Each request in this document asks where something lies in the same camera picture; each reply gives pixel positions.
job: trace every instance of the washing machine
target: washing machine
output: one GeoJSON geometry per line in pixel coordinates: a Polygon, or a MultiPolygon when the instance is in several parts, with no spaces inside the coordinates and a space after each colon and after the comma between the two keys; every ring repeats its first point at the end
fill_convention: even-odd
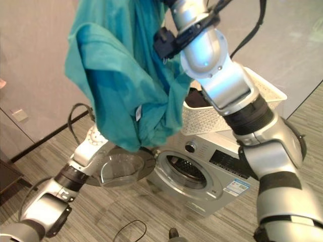
{"type": "MultiPolygon", "coordinates": [[[[87,139],[97,137],[97,132],[90,129],[87,139]]],[[[257,185],[249,165],[239,160],[238,149],[234,140],[218,133],[185,136],[181,132],[164,146],[135,153],[103,146],[92,157],[99,168],[87,183],[113,188],[146,177],[180,203],[208,216],[257,185]]]]}
{"type": "Polygon", "coordinates": [[[257,185],[239,146],[218,133],[170,137],[152,149],[155,168],[147,177],[195,212],[208,216],[257,185]]]}

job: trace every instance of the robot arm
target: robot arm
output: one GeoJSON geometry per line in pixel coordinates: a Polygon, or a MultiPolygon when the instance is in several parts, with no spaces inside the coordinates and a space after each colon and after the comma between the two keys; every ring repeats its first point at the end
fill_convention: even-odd
{"type": "MultiPolygon", "coordinates": [[[[305,155],[302,137],[268,107],[253,84],[258,75],[230,59],[224,36],[214,29],[220,20],[204,0],[164,2],[179,36],[161,29],[155,37],[157,53],[170,58],[182,50],[184,70],[200,82],[205,97],[232,128],[240,159],[248,161],[260,181],[255,240],[321,241],[323,212],[298,172],[305,155]]],[[[69,202],[101,165],[94,157],[101,152],[105,156],[114,146],[92,127],[68,164],[28,204],[19,223],[2,229],[1,240],[34,242],[55,236],[71,212],[69,202]]],[[[171,241],[186,240],[173,236],[171,241]]]]}
{"type": "MultiPolygon", "coordinates": [[[[200,29],[210,17],[203,0],[164,2],[172,11],[179,39],[200,29]]],[[[213,24],[219,21],[213,18],[213,24]]],[[[155,37],[160,57],[163,44],[179,46],[164,33],[155,37]]],[[[260,181],[255,240],[321,241],[323,212],[298,172],[306,153],[302,136],[268,107],[253,83],[258,75],[230,59],[226,40],[214,26],[204,25],[193,40],[187,40],[181,51],[183,69],[201,84],[205,98],[232,128],[241,146],[240,159],[247,160],[260,181]]]]}
{"type": "Polygon", "coordinates": [[[90,128],[66,166],[26,206],[19,222],[0,231],[1,242],[37,242],[45,236],[57,235],[72,211],[69,203],[75,200],[88,178],[102,166],[104,159],[100,157],[106,157],[114,147],[95,125],[90,128]]]}

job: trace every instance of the sticker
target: sticker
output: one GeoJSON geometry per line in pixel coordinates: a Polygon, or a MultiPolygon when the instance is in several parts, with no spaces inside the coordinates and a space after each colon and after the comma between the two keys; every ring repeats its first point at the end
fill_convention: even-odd
{"type": "Polygon", "coordinates": [[[250,184],[239,179],[234,179],[226,188],[223,188],[223,191],[237,197],[249,188],[250,184]]]}
{"type": "Polygon", "coordinates": [[[141,105],[136,110],[136,122],[138,122],[141,118],[141,105]]]}

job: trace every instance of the green cloth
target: green cloth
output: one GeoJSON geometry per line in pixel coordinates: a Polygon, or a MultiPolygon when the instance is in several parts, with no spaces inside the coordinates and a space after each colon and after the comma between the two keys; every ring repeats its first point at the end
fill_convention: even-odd
{"type": "Polygon", "coordinates": [[[178,56],[164,65],[153,50],[165,11],[158,0],[83,0],[69,35],[66,76],[91,101],[102,135],[129,151],[162,145],[182,125],[191,79],[178,56]]]}

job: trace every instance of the white laundry basket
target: white laundry basket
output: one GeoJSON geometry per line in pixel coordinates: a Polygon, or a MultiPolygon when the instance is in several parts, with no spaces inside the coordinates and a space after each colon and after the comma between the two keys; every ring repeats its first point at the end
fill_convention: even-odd
{"type": "MultiPolygon", "coordinates": [[[[271,109],[275,109],[281,101],[287,99],[285,93],[257,73],[246,67],[244,69],[252,77],[255,86],[258,87],[271,109]]],[[[182,117],[183,128],[181,132],[184,135],[197,135],[231,129],[213,107],[193,108],[184,102],[182,117]]]]}

